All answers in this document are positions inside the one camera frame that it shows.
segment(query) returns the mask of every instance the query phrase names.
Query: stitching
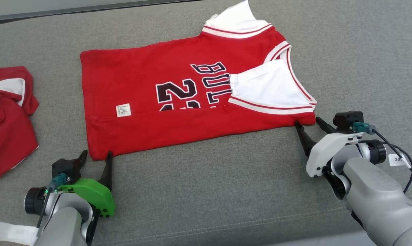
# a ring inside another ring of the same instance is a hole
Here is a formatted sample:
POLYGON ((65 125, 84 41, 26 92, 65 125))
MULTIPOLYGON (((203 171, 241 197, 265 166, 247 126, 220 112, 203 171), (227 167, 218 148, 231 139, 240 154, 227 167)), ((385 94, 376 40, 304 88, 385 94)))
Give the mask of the stitching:
MULTIPOLYGON (((226 227, 226 226, 237 226, 239 224, 248 224, 248 223, 261 222, 261 221, 273 220, 273 219, 281 219, 281 218, 288 218, 288 217, 292 218, 292 217, 303 216, 303 215, 319 214, 319 213, 324 213, 324 212, 340 210, 340 209, 344 209, 344 208, 345 207, 339 207, 339 208, 323 210, 323 211, 317 211, 317 212, 311 212, 311 213, 305 213, 305 214, 286 215, 286 216, 273 217, 273 218, 267 218, 267 219, 252 220, 252 221, 247 221, 247 222, 239 222, 239 223, 234 223, 234 224, 224 224, 224 225, 217 225, 217 226, 211 226, 211 227, 205 227, 205 228, 199 228, 199 229, 191 229, 191 230, 180 231, 180 232, 171 232, 171 233, 165 233, 165 234, 159 234, 159 235, 137 237, 137 238, 133 238, 133 240, 146 239, 146 238, 159 237, 159 236, 167 236, 167 235, 173 235, 173 234, 180 234, 180 233, 184 233, 184 232, 202 231, 202 230, 208 230, 208 229, 214 229, 214 228, 220 228, 220 227, 226 227)), ((111 243, 122 242, 122 241, 124 241, 124 240, 112 241, 111 243)))
MULTIPOLYGON (((329 215, 339 214, 339 213, 344 213, 344 212, 348 212, 348 210, 330 213, 329 215)), ((317 217, 317 216, 320 216, 320 215, 316 214, 316 215, 311 215, 311 216, 306 216, 306 217, 301 217, 301 218, 312 218, 312 217, 317 217)), ((164 239, 171 239, 171 238, 177 238, 177 237, 198 235, 198 234, 209 233, 209 232, 219 232, 219 231, 225 231, 225 230, 230 230, 230 229, 244 228, 244 227, 249 227, 249 226, 259 226, 259 225, 262 225, 262 224, 278 223, 278 222, 289 221, 289 220, 295 220, 295 218, 290 218, 290 219, 285 219, 285 220, 278 220, 278 221, 270 221, 270 222, 264 222, 264 223, 259 223, 259 224, 248 224, 248 225, 242 225, 242 226, 237 226, 237 227, 229 227, 229 228, 212 230, 212 231, 205 231, 205 232, 196 232, 196 233, 191 233, 191 234, 186 234, 186 235, 178 235, 178 236, 172 236, 172 237, 157 238, 157 239, 153 239, 153 240, 145 240, 145 241, 140 241, 140 242, 123 243, 123 244, 118 244, 118 245, 145 243, 145 242, 158 241, 158 240, 164 240, 164 239)))

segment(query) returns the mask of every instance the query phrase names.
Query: white plastic part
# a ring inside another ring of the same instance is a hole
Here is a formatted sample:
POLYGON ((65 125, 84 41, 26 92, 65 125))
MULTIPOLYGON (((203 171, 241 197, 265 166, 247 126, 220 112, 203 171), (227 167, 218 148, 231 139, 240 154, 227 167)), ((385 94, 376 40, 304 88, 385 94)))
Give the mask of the white plastic part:
POLYGON ((332 157, 338 151, 340 151, 344 145, 357 142, 358 136, 362 136, 364 133, 343 134, 332 133, 323 137, 317 144, 311 149, 311 153, 306 163, 306 172, 309 177, 321 176, 324 166, 328 163, 332 157))
POLYGON ((0 241, 33 246, 37 240, 38 230, 39 229, 34 226, 0 222, 0 241))

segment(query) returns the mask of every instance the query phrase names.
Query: white stripe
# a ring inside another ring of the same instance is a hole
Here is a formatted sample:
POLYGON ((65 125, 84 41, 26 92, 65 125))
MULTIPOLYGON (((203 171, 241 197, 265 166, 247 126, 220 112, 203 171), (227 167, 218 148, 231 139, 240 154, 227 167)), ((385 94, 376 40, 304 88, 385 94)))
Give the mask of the white stripe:
POLYGON ((22 106, 25 95, 25 80, 21 78, 6 79, 0 81, 0 91, 10 92, 21 96, 21 100, 17 103, 22 106))
POLYGON ((271 24, 265 26, 264 28, 262 28, 261 30, 256 31, 256 32, 245 33, 245 34, 244 34, 244 33, 241 33, 241 34, 239 34, 239 33, 228 33, 228 32, 224 32, 224 31, 212 30, 212 29, 207 28, 207 25, 205 25, 205 27, 203 28, 203 31, 204 31, 204 32, 207 32, 207 33, 210 33, 210 34, 213 34, 213 35, 216 35, 216 36, 225 37, 225 38, 245 39, 245 38, 249 38, 249 37, 256 36, 256 35, 258 35, 259 33, 267 30, 267 29, 270 28, 270 27, 272 27, 271 24))
POLYGON ((239 105, 241 107, 251 109, 261 113, 267 114, 277 114, 277 115, 292 115, 292 114, 300 114, 300 113, 311 113, 314 112, 312 108, 301 108, 301 109, 268 109, 264 107, 254 106, 243 101, 239 101, 233 98, 229 98, 229 103, 233 103, 239 105))
POLYGON ((276 54, 280 49, 284 48, 285 46, 289 45, 287 41, 283 41, 280 44, 278 44, 276 47, 274 47, 270 53, 268 53, 267 57, 265 58, 264 63, 267 63, 271 60, 276 59, 281 53, 276 54))
POLYGON ((309 94, 306 90, 305 87, 302 86, 302 84, 300 84, 300 81, 297 79, 296 75, 294 74, 294 71, 292 70, 292 65, 291 65, 291 60, 288 60, 287 58, 291 58, 291 47, 287 50, 287 55, 284 57, 285 59, 285 64, 288 66, 289 64, 289 71, 291 72, 291 76, 294 78, 295 82, 298 83, 298 85, 300 86, 301 90, 308 96, 310 96, 311 98, 309 99, 308 97, 306 97, 306 95, 304 95, 304 97, 306 98, 306 100, 309 103, 317 103, 317 101, 315 101, 314 97, 311 96, 311 94, 309 94))

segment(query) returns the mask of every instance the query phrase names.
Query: red cloth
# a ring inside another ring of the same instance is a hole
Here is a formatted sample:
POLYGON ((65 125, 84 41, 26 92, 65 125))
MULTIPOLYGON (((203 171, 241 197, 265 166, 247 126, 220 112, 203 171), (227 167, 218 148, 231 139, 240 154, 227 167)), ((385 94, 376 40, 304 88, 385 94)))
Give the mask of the red cloth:
POLYGON ((27 69, 0 68, 0 176, 39 146, 28 118, 38 106, 27 69))

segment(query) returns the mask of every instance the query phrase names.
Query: armhole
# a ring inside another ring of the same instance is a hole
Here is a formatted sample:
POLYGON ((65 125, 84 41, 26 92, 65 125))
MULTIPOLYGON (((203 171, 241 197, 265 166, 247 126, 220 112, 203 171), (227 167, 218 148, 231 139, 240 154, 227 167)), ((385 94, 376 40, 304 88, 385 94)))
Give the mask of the armhole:
POLYGON ((279 59, 284 62, 284 64, 288 67, 289 72, 292 76, 292 79, 294 80, 296 86, 300 89, 302 94, 305 96, 306 100, 308 101, 309 104, 312 105, 312 107, 315 109, 315 106, 317 104, 317 101, 314 99, 311 94, 309 94, 305 88, 300 84, 300 81, 297 79, 296 75, 294 74, 294 71, 292 70, 292 65, 291 65, 291 45, 287 41, 283 41, 280 44, 278 44, 276 47, 271 50, 267 57, 264 60, 264 64, 267 62, 270 62, 272 60, 279 59))

